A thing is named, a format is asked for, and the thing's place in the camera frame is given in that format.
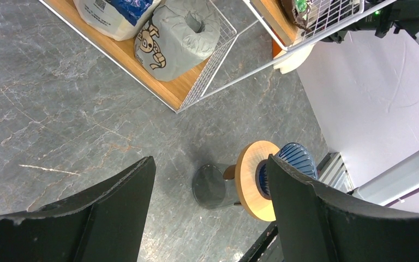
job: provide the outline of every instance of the blue plastic package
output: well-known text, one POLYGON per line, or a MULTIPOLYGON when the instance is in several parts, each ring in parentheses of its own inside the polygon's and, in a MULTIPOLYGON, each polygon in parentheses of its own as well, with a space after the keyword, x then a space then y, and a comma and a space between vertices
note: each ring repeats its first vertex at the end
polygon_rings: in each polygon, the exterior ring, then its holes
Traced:
POLYGON ((152 5, 153 0, 107 0, 133 26, 152 5))

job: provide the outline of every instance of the gray bag with cartoon dog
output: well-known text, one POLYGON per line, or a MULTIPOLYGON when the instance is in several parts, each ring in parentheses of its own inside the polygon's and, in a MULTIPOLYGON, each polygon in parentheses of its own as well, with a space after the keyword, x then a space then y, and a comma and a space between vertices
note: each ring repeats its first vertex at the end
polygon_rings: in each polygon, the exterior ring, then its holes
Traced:
POLYGON ((137 35, 135 56, 154 78, 171 81, 214 52, 219 26, 206 0, 164 1, 137 35))

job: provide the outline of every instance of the white plastic bag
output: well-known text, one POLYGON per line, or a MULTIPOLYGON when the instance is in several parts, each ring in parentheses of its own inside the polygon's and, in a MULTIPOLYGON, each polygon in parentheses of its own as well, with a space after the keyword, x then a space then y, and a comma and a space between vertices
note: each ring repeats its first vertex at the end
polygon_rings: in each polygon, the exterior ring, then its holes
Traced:
POLYGON ((86 23, 116 41, 123 41, 137 35, 161 0, 153 0, 152 5, 147 8, 135 26, 106 0, 74 0, 74 2, 81 18, 86 23))

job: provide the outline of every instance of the round wooden ring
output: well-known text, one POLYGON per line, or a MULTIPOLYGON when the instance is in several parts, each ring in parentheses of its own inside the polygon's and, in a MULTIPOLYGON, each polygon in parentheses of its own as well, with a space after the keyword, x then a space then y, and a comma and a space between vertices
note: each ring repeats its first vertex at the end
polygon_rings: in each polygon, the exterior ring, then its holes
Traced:
POLYGON ((279 148, 269 141, 257 141, 245 147, 238 156, 235 167, 235 185, 240 203, 254 218, 275 221, 272 201, 264 198, 256 185, 256 169, 269 154, 276 154, 279 148))

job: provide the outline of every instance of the gray marble surface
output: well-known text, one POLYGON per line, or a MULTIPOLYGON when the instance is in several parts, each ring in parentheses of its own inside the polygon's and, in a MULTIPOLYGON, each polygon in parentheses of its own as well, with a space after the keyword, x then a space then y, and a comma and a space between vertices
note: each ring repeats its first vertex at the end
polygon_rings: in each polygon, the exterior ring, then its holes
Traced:
MULTIPOLYGON (((254 21, 241 1, 217 4, 238 30, 254 21)), ((270 57, 269 36, 252 27, 212 88, 270 57)), ((34 211, 152 155, 139 261, 237 261, 267 223, 198 207, 191 179, 260 139, 326 154, 296 72, 265 69, 176 115, 36 0, 0 1, 0 214, 34 211)))

